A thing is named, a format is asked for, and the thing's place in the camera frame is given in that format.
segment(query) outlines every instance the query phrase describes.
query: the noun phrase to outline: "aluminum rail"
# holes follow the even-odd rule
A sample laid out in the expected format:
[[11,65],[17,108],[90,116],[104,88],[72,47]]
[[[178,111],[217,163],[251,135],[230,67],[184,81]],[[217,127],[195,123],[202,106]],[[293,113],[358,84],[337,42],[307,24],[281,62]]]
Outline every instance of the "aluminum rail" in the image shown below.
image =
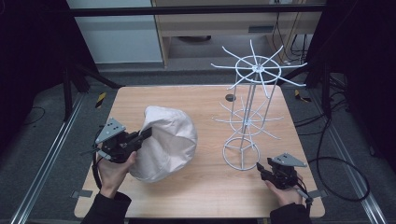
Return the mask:
[[[320,102],[318,94],[312,90],[308,90],[308,91],[309,91],[310,95],[312,96],[313,101],[315,102],[318,110],[320,111],[320,113],[322,113],[323,110],[321,109],[321,106],[318,103],[318,102]],[[335,129],[335,127],[332,124],[330,124],[330,126],[329,126],[329,134],[330,134],[330,138],[332,139],[332,143],[334,144],[335,151],[336,151],[337,155],[339,156],[339,158],[355,165],[355,163],[353,162],[349,153],[347,152],[347,148],[344,145],[340,135],[338,134],[337,130]],[[364,182],[363,177],[361,177],[361,175],[359,175],[357,172],[355,172],[350,166],[345,166],[345,169],[346,169],[346,174],[349,177],[349,181],[352,183],[352,186],[353,186],[355,192],[359,196],[362,196],[364,194],[364,192],[366,191],[365,182]],[[370,219],[370,221],[373,224],[388,223],[384,217],[384,214],[381,211],[381,208],[379,207],[378,203],[376,202],[373,193],[370,193],[369,196],[361,202],[361,205],[363,206],[363,209],[365,210],[367,217]]]
[[46,183],[46,180],[50,174],[50,170],[52,169],[53,164],[58,157],[59,152],[64,144],[64,140],[66,139],[69,131],[76,119],[78,111],[81,108],[81,103],[84,99],[85,93],[79,93],[78,97],[74,103],[74,110],[71,114],[69,120],[65,121],[61,127],[61,130],[58,132],[54,142],[52,143],[51,148],[49,149],[49,153],[47,154],[46,159],[44,159],[40,169],[35,176],[35,179],[30,186],[29,190],[25,194],[20,206],[18,207],[17,211],[13,215],[10,223],[11,224],[23,224],[26,222],[27,218],[29,217],[30,212],[32,211],[33,206],[35,205],[35,201],[38,198],[41,190]]

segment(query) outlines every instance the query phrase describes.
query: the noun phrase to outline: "metal bracket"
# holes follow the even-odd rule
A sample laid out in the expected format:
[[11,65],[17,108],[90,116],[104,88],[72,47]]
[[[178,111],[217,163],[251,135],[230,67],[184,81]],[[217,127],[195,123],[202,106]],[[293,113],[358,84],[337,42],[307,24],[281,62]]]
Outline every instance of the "metal bracket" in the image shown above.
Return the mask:
[[299,167],[307,166],[306,163],[299,161],[298,159],[294,158],[287,152],[283,153],[280,156],[273,157],[272,161],[285,166],[299,166]]
[[329,194],[327,193],[326,190],[312,190],[310,192],[308,192],[309,197],[311,198],[325,198],[327,196],[329,196]]
[[122,133],[123,131],[125,131],[125,129],[125,126],[123,126],[121,123],[113,118],[110,118],[103,130],[99,133],[99,136],[96,138],[95,143],[99,144],[105,142],[107,139],[119,133]]

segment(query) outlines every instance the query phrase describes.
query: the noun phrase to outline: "black sleeve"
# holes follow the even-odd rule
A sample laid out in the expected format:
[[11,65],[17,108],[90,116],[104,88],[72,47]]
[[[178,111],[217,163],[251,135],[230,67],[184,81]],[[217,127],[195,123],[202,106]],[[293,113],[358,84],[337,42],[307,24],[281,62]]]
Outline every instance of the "black sleeve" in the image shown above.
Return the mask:
[[114,199],[98,193],[81,224],[123,224],[129,204],[131,204],[131,199],[123,193],[117,192]]
[[270,214],[272,224],[311,224],[311,219],[302,204],[291,203]]

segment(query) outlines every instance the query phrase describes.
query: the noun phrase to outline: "gray carpet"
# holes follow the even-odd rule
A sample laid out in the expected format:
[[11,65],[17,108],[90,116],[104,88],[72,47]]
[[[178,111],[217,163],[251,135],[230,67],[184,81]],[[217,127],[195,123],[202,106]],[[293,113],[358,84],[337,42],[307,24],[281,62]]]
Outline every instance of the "gray carpet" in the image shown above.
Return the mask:
[[[215,43],[213,48],[217,48],[224,39],[214,36],[210,40],[211,42],[200,43],[186,43],[176,39],[173,41],[175,51],[170,52],[170,64],[165,69],[146,72],[106,73],[103,75],[124,85],[231,84],[234,82],[233,71],[215,70],[207,65],[207,60],[210,56],[216,58],[217,63],[227,63],[232,59],[217,49],[215,50],[216,53],[212,55],[208,52],[211,48],[199,48],[201,45],[210,45],[211,43]],[[240,49],[246,47],[246,43],[244,43],[246,39],[237,38],[235,41],[227,40],[222,45],[227,47],[227,43],[230,43],[230,45],[236,43],[234,44],[236,51],[238,46]],[[265,41],[262,42],[258,39],[254,41],[262,43],[260,49],[269,49]],[[186,45],[188,50],[181,50],[182,46]],[[297,79],[299,81],[304,80],[304,76],[297,77]],[[74,216],[74,207],[77,200],[70,198],[70,194],[73,190],[81,189],[91,163],[90,156],[81,157],[78,153],[91,148],[93,137],[99,125],[106,122],[117,94],[116,90],[111,90],[94,79],[88,78],[88,80],[92,85],[90,92],[84,94],[82,108],[64,142],[49,178],[37,198],[29,216],[32,221],[78,221]],[[311,118],[319,114],[314,103],[296,100],[294,88],[291,88],[290,85],[285,84],[282,86],[282,90],[294,121]],[[104,103],[101,108],[95,108],[98,95],[103,91],[106,92]],[[312,91],[319,92],[320,89],[318,87],[317,90],[300,90],[303,97],[311,98],[313,97],[310,95]],[[343,96],[336,95],[333,102],[336,103],[340,100],[343,100]],[[62,86],[56,86],[41,92],[35,99],[35,106],[45,109],[44,116],[39,119],[43,110],[40,108],[32,109],[32,113],[26,122],[39,120],[21,128],[20,133],[15,136],[9,146],[9,153],[1,159],[0,223],[7,223],[7,220],[15,213],[61,128],[64,117]],[[396,223],[396,214],[393,211],[396,205],[396,199],[393,197],[393,191],[396,189],[396,175],[390,170],[385,160],[370,155],[368,145],[353,116],[346,111],[346,106],[341,105],[338,110],[332,113],[332,125],[342,137],[355,164],[369,178],[372,193],[388,223]],[[319,119],[309,125],[297,128],[297,132],[318,133],[322,131],[323,126],[324,120]],[[300,136],[308,159],[316,157],[319,137],[320,134]],[[324,135],[320,155],[337,157],[328,132]],[[346,197],[357,197],[344,165],[333,161],[321,161],[319,167],[325,182],[332,189]],[[318,187],[323,189],[314,163],[311,164],[311,169]],[[346,202],[332,194],[324,198],[323,202],[326,214],[324,217],[314,220],[314,223],[371,223],[361,203]]]

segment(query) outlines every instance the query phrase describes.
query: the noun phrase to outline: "robotic hand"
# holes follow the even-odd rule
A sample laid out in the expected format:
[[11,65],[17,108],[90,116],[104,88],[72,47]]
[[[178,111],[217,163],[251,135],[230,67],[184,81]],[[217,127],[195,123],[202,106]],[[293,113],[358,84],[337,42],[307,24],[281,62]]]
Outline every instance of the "robotic hand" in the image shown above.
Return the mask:
[[151,128],[133,133],[125,132],[125,127],[111,118],[95,140],[102,144],[98,154],[108,161],[124,163],[133,151],[142,147],[145,139],[151,137]]
[[257,169],[260,171],[262,180],[269,180],[277,189],[289,189],[298,185],[297,172],[294,166],[306,167],[306,164],[297,160],[288,153],[284,153],[275,158],[267,158],[268,164],[272,167],[272,172],[257,162]]

